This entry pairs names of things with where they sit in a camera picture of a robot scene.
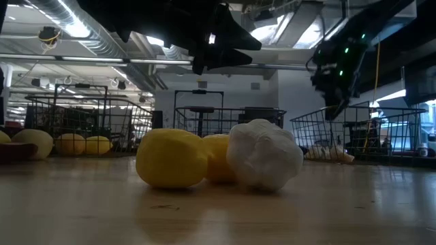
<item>yellow foam ball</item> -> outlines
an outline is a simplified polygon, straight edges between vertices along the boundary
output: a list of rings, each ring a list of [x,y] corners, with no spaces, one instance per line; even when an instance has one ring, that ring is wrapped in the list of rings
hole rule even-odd
[[[38,151],[30,160],[44,160],[53,149],[53,138],[46,132],[36,129],[24,129],[12,137],[14,143],[35,144]]]
[[[102,155],[113,147],[107,137],[93,136],[87,138],[87,154]]]
[[[66,133],[59,136],[54,144],[62,155],[80,155],[85,149],[85,139],[81,135]]]
[[[209,135],[203,141],[208,149],[206,179],[214,183],[236,182],[236,176],[227,163],[229,135]]]
[[[10,142],[11,142],[11,138],[9,138],[9,136],[7,136],[7,134],[5,134],[4,132],[0,131],[0,144],[10,143]]]
[[[139,145],[136,171],[158,188],[186,188],[207,173],[207,151],[202,138],[180,129],[153,129]]]

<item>yellow object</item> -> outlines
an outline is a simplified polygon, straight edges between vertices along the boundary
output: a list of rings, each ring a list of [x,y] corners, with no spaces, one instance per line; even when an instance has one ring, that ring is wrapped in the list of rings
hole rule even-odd
[[[9,136],[7,136],[7,134],[5,134],[4,132],[0,131],[0,144],[10,143],[10,142],[11,142],[11,138],[9,138]]]
[[[139,145],[136,171],[158,188],[186,188],[202,181],[208,154],[203,139],[180,129],[153,129]]]
[[[101,155],[107,153],[113,147],[107,137],[93,136],[87,138],[87,154]]]
[[[77,134],[66,133],[59,136],[54,144],[56,150],[62,155],[80,155],[84,152],[85,139]]]
[[[12,137],[14,143],[35,144],[38,151],[30,160],[44,160],[53,149],[53,138],[46,132],[36,129],[24,129]]]
[[[203,141],[209,153],[206,179],[213,183],[236,182],[236,176],[227,163],[229,135],[209,135]]]

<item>table surface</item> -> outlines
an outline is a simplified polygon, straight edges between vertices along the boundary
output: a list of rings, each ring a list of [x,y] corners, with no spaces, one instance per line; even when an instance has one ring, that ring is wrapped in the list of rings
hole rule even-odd
[[[436,172],[306,162],[272,195],[147,186],[135,159],[0,165],[0,244],[436,244]]]

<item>white crumpled ball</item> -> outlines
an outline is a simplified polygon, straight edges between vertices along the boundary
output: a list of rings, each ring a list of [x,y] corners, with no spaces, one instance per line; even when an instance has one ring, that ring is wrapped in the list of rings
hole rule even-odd
[[[243,186],[277,191],[300,172],[303,158],[292,133],[267,120],[230,131],[227,161]]]

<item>wire basket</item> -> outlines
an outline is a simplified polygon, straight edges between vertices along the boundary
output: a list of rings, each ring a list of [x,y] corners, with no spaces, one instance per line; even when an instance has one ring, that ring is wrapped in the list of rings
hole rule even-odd
[[[200,137],[228,134],[233,126],[263,118],[283,127],[286,111],[272,108],[208,108],[182,107],[174,110],[174,128],[184,129]]]
[[[306,159],[392,162],[418,157],[422,109],[349,106],[335,120],[323,108],[292,119],[296,143],[308,150]]]
[[[126,99],[66,96],[26,99],[29,103],[25,128],[49,133],[55,145],[71,143],[73,152],[84,141],[85,151],[80,156],[135,155],[140,140],[152,127],[152,113]],[[64,138],[65,134],[80,135],[85,140]]]

